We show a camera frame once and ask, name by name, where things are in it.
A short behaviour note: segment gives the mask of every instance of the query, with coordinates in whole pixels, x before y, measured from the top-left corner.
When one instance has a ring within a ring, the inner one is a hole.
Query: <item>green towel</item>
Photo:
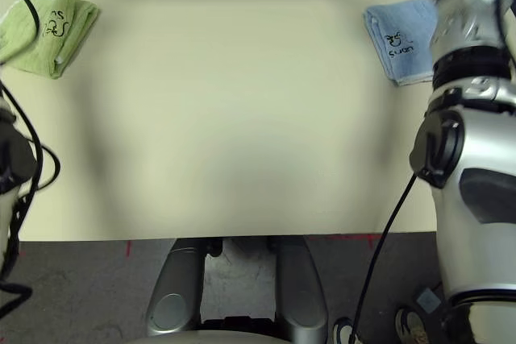
[[[98,16],[99,9],[84,0],[31,0],[40,17],[40,37],[8,62],[10,66],[50,78],[59,78]],[[17,1],[0,19],[0,60],[31,41],[35,26],[23,1]]]

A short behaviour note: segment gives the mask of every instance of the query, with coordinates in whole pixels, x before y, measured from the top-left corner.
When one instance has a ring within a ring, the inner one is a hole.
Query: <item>black mount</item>
[[[452,174],[464,145],[464,125],[454,110],[430,112],[419,127],[410,166],[417,177],[442,188]]]

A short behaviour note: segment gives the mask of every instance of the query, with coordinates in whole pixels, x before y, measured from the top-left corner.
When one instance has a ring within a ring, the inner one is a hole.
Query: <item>red tape mark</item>
[[[131,245],[132,245],[132,241],[127,241],[127,245],[126,245],[126,257],[128,257],[129,255],[131,255]]]

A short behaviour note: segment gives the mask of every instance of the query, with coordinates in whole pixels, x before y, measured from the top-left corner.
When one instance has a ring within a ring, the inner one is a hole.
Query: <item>black joint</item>
[[[468,77],[510,79],[510,57],[506,50],[491,46],[460,48],[434,64],[434,90],[448,82]]]

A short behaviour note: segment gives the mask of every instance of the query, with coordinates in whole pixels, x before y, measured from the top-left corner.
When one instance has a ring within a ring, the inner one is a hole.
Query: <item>blue towel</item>
[[[389,79],[398,85],[431,81],[430,41],[437,25],[431,0],[372,6],[364,19]]]

